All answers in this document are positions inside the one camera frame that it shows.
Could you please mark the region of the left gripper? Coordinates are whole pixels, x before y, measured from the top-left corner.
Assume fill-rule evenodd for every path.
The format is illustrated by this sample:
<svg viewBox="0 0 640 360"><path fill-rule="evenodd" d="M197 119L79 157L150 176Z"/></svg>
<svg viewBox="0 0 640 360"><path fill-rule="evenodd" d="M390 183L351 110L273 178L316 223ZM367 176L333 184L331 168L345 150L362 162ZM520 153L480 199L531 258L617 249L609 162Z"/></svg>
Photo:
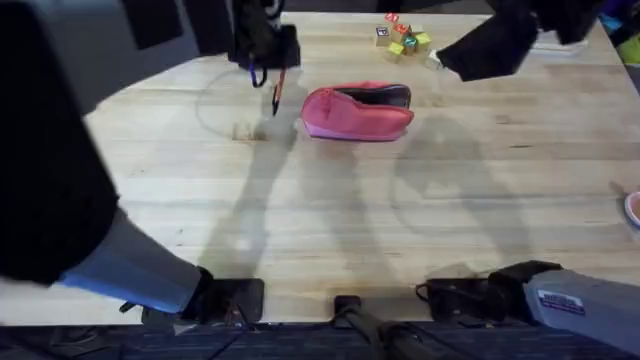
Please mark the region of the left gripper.
<svg viewBox="0 0 640 360"><path fill-rule="evenodd" d="M280 25L285 0L229 0L228 60L241 69L290 69L301 64L295 25Z"/></svg>

